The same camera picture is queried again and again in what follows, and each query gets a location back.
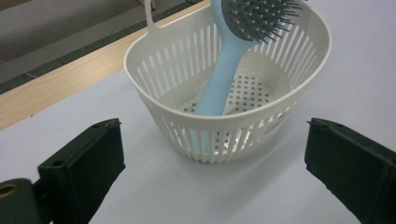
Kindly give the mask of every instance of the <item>gray surface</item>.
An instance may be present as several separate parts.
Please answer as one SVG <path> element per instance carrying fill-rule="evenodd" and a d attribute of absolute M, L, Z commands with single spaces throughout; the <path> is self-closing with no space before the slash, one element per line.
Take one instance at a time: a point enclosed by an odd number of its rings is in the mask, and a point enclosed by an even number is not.
<path fill-rule="evenodd" d="M 332 30 L 332 54 L 262 151 L 222 165 L 186 159 L 167 144 L 120 71 L 0 132 L 0 182 L 37 180 L 37 165 L 88 126 L 120 118 L 127 167 L 92 224 L 359 223 L 305 170 L 306 121 L 340 122 L 396 149 L 396 2 L 309 4 Z"/>
<path fill-rule="evenodd" d="M 153 15 L 182 3 L 158 1 Z M 35 0 L 0 11 L 0 60 L 19 68 L 0 63 L 0 85 L 144 20 L 135 0 Z"/>

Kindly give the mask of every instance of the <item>white plastic basket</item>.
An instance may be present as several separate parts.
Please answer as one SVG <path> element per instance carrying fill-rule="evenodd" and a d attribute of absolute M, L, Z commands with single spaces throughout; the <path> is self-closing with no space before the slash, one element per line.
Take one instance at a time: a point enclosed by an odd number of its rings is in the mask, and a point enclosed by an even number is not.
<path fill-rule="evenodd" d="M 300 14 L 282 38 L 243 57 L 223 116 L 191 113 L 220 48 L 210 7 L 164 27 L 146 7 L 148 32 L 129 47 L 124 68 L 176 150 L 196 161 L 234 161 L 274 136 L 329 56 L 324 20 L 307 4 Z"/>

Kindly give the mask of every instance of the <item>white table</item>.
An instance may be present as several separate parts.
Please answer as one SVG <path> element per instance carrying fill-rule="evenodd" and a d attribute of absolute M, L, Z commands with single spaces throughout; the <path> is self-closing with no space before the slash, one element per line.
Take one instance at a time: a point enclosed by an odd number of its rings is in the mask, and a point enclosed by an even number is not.
<path fill-rule="evenodd" d="M 37 165 L 88 126 L 120 118 L 127 168 L 91 223 L 359 223 L 305 170 L 306 121 L 340 122 L 396 149 L 396 2 L 309 4 L 332 30 L 332 54 L 262 151 L 225 164 L 179 155 L 120 70 L 2 130 L 0 182 L 36 181 Z"/>

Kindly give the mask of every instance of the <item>basket handle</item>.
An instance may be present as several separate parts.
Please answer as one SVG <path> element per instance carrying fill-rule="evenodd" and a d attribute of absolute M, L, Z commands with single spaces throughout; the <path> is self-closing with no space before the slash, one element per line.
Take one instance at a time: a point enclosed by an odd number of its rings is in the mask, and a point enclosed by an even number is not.
<path fill-rule="evenodd" d="M 145 0 L 145 14 L 146 14 L 146 21 L 148 23 L 148 32 L 158 29 L 159 27 L 154 24 L 151 15 L 151 0 Z"/>

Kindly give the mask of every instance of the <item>hairbrush bristle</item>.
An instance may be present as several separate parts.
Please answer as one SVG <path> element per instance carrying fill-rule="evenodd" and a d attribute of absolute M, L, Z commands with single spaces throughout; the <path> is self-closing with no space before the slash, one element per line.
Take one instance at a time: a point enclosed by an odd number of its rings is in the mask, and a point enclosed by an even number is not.
<path fill-rule="evenodd" d="M 293 24 L 289 17 L 302 9 L 298 0 L 221 0 L 224 20 L 239 38 L 266 42 Z"/>

